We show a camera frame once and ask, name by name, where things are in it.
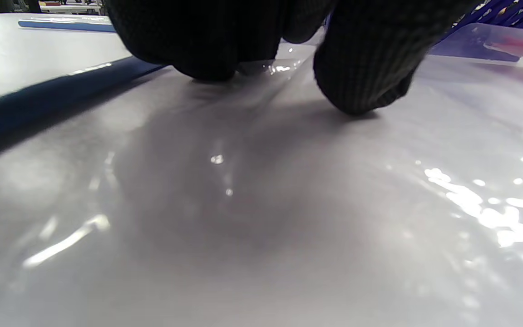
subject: white surface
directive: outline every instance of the white surface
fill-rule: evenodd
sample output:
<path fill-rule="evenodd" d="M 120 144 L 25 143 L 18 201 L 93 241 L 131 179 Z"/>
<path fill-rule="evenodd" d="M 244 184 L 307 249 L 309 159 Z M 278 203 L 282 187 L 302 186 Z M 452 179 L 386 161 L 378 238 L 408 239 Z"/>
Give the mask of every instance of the white surface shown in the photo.
<path fill-rule="evenodd" d="M 93 9 L 96 12 L 100 10 L 100 6 L 97 5 L 60 5 L 60 6 L 41 6 L 42 12 L 51 13 L 81 13 L 86 12 L 88 9 Z"/>
<path fill-rule="evenodd" d="M 429 57 L 350 119 L 310 52 L 163 70 L 1 153 L 0 326 L 523 327 L 523 68 Z"/>
<path fill-rule="evenodd" d="M 29 13 L 0 14 L 0 95 L 130 56 L 116 34 L 23 29 L 17 24 L 19 19 L 36 16 Z M 34 60 L 37 64 L 27 64 Z"/>

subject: black knit glove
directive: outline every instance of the black knit glove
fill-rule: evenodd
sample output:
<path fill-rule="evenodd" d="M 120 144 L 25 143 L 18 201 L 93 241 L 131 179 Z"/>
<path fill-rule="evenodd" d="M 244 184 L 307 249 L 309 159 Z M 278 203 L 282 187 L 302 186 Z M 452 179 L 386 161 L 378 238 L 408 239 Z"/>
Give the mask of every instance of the black knit glove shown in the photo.
<path fill-rule="evenodd" d="M 425 52 L 478 0 L 106 0 L 135 56 L 200 80 L 230 79 L 239 62 L 273 59 L 283 37 L 303 43 L 332 13 L 314 56 L 318 86 L 362 114 L 407 93 Z"/>

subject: blue edge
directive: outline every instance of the blue edge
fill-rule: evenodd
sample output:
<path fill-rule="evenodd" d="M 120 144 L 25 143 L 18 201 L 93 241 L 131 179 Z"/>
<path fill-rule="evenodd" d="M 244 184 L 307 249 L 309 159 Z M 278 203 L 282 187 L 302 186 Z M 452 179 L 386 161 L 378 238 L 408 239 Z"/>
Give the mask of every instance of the blue edge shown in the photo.
<path fill-rule="evenodd" d="M 0 97 L 0 136 L 162 67 L 128 57 L 3 95 Z"/>

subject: clear plastic film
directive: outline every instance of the clear plastic film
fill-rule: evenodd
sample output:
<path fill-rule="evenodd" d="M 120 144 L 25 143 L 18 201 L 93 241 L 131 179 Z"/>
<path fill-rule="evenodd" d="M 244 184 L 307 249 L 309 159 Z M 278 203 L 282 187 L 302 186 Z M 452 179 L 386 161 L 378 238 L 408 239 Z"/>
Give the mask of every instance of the clear plastic film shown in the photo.
<path fill-rule="evenodd" d="M 0 326 L 523 326 L 523 57 L 363 118 L 313 48 L 163 69 L 0 155 Z"/>

